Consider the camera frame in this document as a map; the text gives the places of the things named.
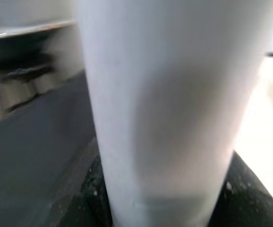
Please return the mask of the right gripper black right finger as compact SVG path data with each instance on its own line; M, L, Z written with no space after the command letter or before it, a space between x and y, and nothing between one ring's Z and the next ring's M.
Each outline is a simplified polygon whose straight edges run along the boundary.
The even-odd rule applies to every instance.
M236 152L209 226L273 227L273 197Z

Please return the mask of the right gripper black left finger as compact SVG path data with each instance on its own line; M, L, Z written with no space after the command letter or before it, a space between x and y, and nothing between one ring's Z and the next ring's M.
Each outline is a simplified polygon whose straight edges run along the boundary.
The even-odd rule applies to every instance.
M82 227L113 226L101 159L96 154L81 186Z

